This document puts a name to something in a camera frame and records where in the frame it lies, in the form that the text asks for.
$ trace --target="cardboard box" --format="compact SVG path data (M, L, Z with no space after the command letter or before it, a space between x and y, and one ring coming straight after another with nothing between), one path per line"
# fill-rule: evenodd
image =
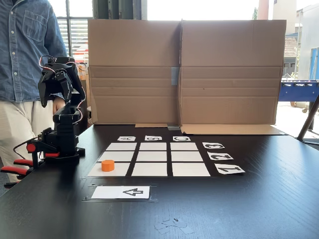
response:
M89 20L95 124L178 123L178 21Z
M182 21L181 28L182 131L196 133L187 124L274 124L286 22Z
M286 21L100 19L88 27L95 124L275 134Z

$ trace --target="number card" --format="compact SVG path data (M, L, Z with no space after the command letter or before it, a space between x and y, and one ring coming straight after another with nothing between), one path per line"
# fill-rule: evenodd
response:
M205 148L225 148L221 143L203 143Z
M233 174L233 173L244 173L245 172L237 165L215 163L215 166L216 166L218 172L221 174Z
M134 136L121 136L118 141L135 141L136 137Z
M173 140L174 141L190 141L190 138L186 136L175 136L173 137Z
M207 152L208 156L212 160L229 160L233 159L228 153L210 153Z
M160 136L145 136L145 141L157 141L161 140Z

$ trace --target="building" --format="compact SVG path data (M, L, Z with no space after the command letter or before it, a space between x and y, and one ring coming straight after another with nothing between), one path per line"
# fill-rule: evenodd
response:
M283 76L290 77L295 72L298 33L286 35Z
M302 10L298 80L319 80L319 3Z
M295 33L297 0L274 0L273 20L287 20L286 34Z

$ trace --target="denim shirt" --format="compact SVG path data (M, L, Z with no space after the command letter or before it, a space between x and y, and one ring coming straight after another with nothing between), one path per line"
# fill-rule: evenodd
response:
M17 0L13 6L12 0L0 0L0 101L39 100L43 55L66 56L50 3Z

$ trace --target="window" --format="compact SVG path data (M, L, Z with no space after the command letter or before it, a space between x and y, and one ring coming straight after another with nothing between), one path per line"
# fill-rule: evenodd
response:
M62 34L67 54L76 62L89 60L88 19L93 18L92 0L49 0Z

